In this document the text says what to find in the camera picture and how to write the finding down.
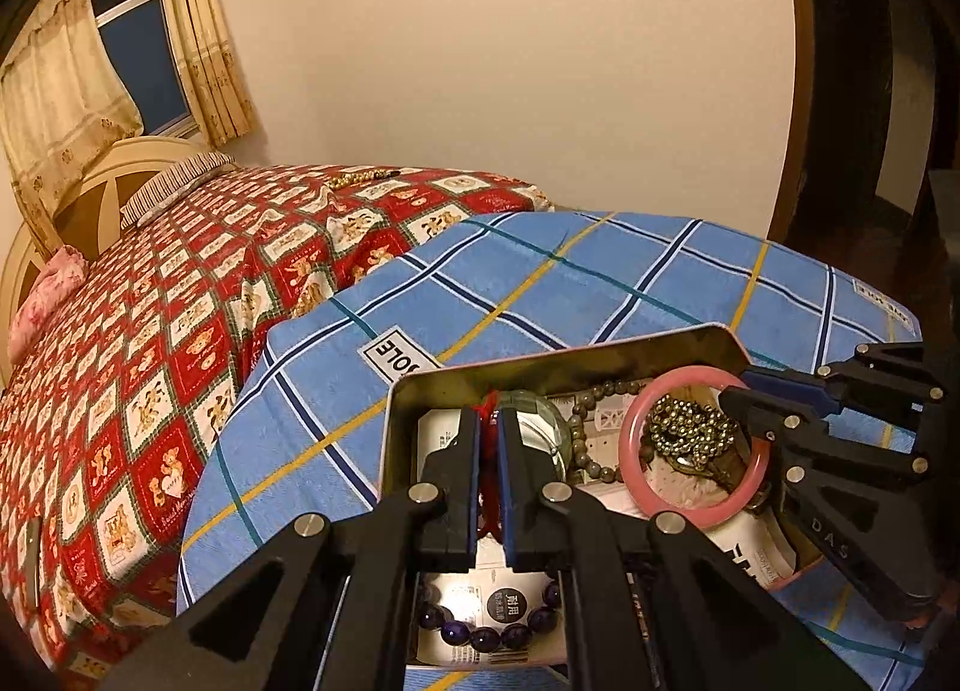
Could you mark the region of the blue plaid folded blanket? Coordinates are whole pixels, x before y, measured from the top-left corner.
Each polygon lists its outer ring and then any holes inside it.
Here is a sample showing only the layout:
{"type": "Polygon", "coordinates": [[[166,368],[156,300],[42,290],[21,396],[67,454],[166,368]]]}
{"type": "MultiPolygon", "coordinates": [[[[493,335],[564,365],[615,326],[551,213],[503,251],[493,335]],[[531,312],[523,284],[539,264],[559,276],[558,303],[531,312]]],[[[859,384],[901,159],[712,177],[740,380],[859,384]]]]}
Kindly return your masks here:
{"type": "Polygon", "coordinates": [[[921,337],[908,309],[757,237],[641,213],[485,214],[275,325],[195,489],[189,606],[296,515],[371,509],[395,368],[460,366],[695,324],[762,366],[812,370],[921,337]]]}

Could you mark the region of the pink bangle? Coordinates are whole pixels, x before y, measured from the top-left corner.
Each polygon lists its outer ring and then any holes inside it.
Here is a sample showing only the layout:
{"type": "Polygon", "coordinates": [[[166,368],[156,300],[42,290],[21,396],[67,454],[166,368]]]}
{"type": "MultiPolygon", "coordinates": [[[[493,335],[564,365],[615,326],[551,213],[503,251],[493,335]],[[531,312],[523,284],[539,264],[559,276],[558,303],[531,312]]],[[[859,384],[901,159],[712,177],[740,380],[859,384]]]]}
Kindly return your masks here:
{"type": "Polygon", "coordinates": [[[646,517],[656,517],[661,512],[679,512],[682,517],[697,528],[713,528],[732,519],[737,512],[745,509],[765,480],[766,470],[771,462],[771,444],[766,439],[750,442],[750,460],[743,473],[742,480],[729,496],[718,504],[706,507],[679,507],[662,499],[646,480],[640,460],[640,445],[643,440],[646,420],[659,398],[675,388],[690,385],[706,385],[718,392],[726,388],[747,388],[747,384],[734,374],[713,366],[682,366],[668,370],[647,382],[640,393],[633,398],[626,410],[619,437],[619,464],[626,489],[635,504],[646,517]]]}

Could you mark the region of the white printed paper card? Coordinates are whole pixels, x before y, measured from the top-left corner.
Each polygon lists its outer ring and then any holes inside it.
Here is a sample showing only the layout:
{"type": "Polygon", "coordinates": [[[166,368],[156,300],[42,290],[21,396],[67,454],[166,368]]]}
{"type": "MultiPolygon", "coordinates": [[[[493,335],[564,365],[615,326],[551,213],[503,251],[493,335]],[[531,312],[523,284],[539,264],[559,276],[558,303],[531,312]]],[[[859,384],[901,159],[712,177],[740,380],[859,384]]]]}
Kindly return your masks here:
{"type": "MultiPolygon", "coordinates": [[[[620,427],[633,402],[630,393],[615,393],[612,397],[602,398],[596,408],[584,413],[579,427],[583,431],[581,441],[586,454],[581,457],[573,452],[576,427],[573,398],[550,400],[532,392],[516,390],[506,393],[505,400],[509,408],[517,411],[524,441],[550,454],[553,462],[573,476],[581,489],[601,499],[605,507],[615,512],[630,517],[641,514],[624,484],[619,481],[602,483],[587,471],[589,468],[601,470],[615,463],[619,454],[620,427]]],[[[656,457],[643,465],[649,486],[651,481],[647,472],[656,457]]],[[[708,528],[706,535],[761,587],[776,587],[796,572],[796,551],[789,546],[768,509],[761,509],[757,514],[743,509],[729,521],[708,528]]],[[[506,564],[503,545],[485,537],[478,540],[477,564],[467,572],[431,577],[427,599],[455,621],[470,627],[503,631],[514,623],[526,624],[527,616],[544,604],[542,595],[547,592],[547,587],[547,574],[512,571],[506,564]]],[[[560,627],[553,627],[543,636],[535,636],[521,649],[498,647],[491,654],[482,654],[467,642],[448,644],[438,629],[430,631],[426,627],[418,632],[416,643],[418,663],[454,670],[560,665],[565,659],[565,636],[560,627]]]]}

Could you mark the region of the dark remote on bed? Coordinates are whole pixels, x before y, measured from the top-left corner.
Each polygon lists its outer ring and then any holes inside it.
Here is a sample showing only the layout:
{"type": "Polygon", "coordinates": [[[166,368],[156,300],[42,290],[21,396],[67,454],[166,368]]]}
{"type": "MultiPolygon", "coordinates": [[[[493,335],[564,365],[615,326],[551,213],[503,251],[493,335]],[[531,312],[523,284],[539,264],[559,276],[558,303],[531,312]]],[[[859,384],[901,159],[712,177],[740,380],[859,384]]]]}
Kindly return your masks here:
{"type": "Polygon", "coordinates": [[[25,597],[26,605],[29,610],[36,610],[39,606],[39,571],[41,571],[41,528],[43,521],[39,517],[32,517],[26,524],[26,543],[25,543],[25,562],[23,571],[25,571],[25,597]]]}

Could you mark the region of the red cord ornament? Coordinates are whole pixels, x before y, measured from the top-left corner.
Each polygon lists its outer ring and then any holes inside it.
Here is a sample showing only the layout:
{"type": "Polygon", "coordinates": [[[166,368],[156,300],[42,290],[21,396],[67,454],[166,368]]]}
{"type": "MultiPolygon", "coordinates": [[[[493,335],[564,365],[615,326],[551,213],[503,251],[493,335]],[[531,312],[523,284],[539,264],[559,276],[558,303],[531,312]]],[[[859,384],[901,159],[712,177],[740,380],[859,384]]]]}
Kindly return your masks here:
{"type": "Polygon", "coordinates": [[[478,459],[478,537],[503,541],[501,519],[500,452],[498,452],[498,393],[490,392],[477,408],[480,421],[478,459]]]}

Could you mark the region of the left beige curtain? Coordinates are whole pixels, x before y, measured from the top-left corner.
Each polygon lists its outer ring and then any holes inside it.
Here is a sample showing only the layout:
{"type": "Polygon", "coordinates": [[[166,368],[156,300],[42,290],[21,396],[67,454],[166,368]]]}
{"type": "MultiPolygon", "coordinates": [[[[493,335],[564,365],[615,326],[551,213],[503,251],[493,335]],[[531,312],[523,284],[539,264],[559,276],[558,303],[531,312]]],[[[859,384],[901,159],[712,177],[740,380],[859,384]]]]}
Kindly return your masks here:
{"type": "Polygon", "coordinates": [[[44,255],[62,245],[60,203],[114,143],[139,136],[137,104],[112,67],[91,0],[39,0],[2,64],[11,188],[44,255]]]}

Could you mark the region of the checkered pillow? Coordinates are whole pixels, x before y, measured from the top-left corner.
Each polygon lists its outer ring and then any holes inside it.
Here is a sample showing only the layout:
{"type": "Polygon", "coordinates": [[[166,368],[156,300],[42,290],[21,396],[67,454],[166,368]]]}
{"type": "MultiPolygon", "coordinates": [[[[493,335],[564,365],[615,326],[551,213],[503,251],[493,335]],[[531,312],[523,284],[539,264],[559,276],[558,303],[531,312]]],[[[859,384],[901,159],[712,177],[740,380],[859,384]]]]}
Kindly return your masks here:
{"type": "Polygon", "coordinates": [[[121,206],[121,231],[146,223],[151,214],[163,213],[187,193],[212,181],[215,175],[235,167],[233,158],[221,151],[195,153],[174,161],[148,179],[121,206]]]}

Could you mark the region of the beige curtain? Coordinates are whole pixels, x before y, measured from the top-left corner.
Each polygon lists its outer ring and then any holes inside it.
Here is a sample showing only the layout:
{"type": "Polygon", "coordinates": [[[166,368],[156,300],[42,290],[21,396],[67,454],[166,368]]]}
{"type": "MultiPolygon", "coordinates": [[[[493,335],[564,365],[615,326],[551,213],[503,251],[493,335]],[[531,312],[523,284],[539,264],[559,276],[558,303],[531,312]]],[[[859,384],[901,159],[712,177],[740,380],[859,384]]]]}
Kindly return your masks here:
{"type": "Polygon", "coordinates": [[[60,203],[114,143],[139,136],[137,104],[112,67],[91,0],[39,0],[2,64],[11,188],[44,255],[62,245],[60,203]]]}
{"type": "Polygon", "coordinates": [[[172,60],[203,140],[219,148],[254,128],[220,0],[161,0],[172,60]]]}

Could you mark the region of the pink metal tin box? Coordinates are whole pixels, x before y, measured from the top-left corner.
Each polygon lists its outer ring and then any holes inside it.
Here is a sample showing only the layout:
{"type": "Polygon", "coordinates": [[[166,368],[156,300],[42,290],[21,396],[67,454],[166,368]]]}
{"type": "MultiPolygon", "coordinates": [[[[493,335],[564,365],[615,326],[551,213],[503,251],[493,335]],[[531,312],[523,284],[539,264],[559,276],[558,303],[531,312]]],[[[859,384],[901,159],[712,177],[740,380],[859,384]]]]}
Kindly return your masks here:
{"type": "MultiPolygon", "coordinates": [[[[652,337],[590,348],[563,349],[527,358],[428,370],[400,379],[391,390],[382,446],[381,499],[423,478],[428,455],[459,432],[461,409],[477,411],[490,392],[528,388],[539,395],[581,392],[594,382],[660,376],[672,367],[713,366],[740,376],[750,364],[745,349],[722,325],[706,324],[652,337]]],[[[412,658],[410,631],[407,665],[412,658]]]]}

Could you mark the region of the cream wooden headboard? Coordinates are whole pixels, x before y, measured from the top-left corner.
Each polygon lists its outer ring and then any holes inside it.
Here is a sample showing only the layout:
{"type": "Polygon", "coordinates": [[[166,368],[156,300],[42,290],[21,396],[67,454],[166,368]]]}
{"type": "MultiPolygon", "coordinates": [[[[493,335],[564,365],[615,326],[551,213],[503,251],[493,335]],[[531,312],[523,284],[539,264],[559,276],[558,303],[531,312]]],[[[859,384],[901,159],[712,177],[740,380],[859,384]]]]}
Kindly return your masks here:
{"type": "MultiPolygon", "coordinates": [[[[169,164],[209,149],[200,138],[174,136],[148,135],[117,142],[62,202],[53,216],[55,229],[93,262],[121,237],[121,208],[135,190],[169,164]]],[[[3,384],[13,370],[7,354],[11,319],[45,261],[26,225],[18,226],[8,246],[2,247],[3,384]]]]}

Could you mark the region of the red patterned bedspread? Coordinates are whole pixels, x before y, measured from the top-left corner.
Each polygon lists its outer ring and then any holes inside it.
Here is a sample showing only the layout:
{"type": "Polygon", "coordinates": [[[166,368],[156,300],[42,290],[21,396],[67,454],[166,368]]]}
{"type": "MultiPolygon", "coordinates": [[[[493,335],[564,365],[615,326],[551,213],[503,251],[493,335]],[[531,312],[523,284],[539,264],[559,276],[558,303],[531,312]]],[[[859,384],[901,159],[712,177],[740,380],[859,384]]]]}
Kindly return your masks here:
{"type": "Polygon", "coordinates": [[[537,211],[509,175],[236,167],[122,234],[2,397],[2,593],[62,689],[93,689],[171,620],[190,501],[270,328],[475,214],[537,211]],[[26,524],[41,528],[39,606],[26,524]]]}

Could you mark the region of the dark window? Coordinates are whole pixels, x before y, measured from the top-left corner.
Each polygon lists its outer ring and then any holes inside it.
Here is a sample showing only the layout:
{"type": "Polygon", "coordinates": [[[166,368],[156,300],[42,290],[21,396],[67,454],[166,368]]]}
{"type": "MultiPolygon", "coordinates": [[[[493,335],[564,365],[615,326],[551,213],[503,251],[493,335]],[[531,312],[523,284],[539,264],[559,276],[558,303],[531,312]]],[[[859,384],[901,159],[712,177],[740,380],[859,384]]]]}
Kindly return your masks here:
{"type": "Polygon", "coordinates": [[[167,39],[163,0],[91,0],[112,67],[142,116],[146,135],[197,131],[167,39]]]}

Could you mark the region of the right beige curtain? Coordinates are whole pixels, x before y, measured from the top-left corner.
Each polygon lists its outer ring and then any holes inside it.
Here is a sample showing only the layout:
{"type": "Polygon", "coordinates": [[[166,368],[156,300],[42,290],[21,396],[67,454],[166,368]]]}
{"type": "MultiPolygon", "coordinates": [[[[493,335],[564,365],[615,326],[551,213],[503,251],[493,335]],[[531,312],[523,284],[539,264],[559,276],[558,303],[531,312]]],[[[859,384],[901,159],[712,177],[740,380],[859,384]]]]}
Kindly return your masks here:
{"type": "Polygon", "coordinates": [[[203,140],[219,148],[254,128],[220,0],[161,0],[172,60],[203,140]]]}

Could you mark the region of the pink cloth bundle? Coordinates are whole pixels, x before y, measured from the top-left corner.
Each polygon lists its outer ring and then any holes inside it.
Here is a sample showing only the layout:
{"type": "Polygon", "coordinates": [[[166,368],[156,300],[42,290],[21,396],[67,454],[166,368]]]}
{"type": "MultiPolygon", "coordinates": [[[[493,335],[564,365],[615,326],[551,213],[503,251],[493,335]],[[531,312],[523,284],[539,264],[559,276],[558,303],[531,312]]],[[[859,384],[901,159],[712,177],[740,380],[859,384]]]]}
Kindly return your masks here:
{"type": "Polygon", "coordinates": [[[14,314],[8,331],[7,354],[16,366],[41,335],[53,313],[88,276],[88,262],[75,247],[60,247],[37,275],[31,291],[14,314]]]}

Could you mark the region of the gold beaded item on bed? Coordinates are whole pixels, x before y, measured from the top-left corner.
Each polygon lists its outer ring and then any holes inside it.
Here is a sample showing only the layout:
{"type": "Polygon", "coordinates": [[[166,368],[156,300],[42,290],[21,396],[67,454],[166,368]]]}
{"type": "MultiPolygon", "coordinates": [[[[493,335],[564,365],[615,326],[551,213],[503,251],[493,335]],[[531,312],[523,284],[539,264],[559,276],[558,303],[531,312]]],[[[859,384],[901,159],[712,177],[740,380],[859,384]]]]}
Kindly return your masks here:
{"type": "Polygon", "coordinates": [[[400,174],[398,169],[389,169],[388,167],[368,167],[368,169],[347,170],[342,169],[337,174],[331,174],[324,181],[324,186],[331,190],[345,189],[345,187],[358,186],[358,184],[372,184],[373,182],[386,181],[400,174]]]}

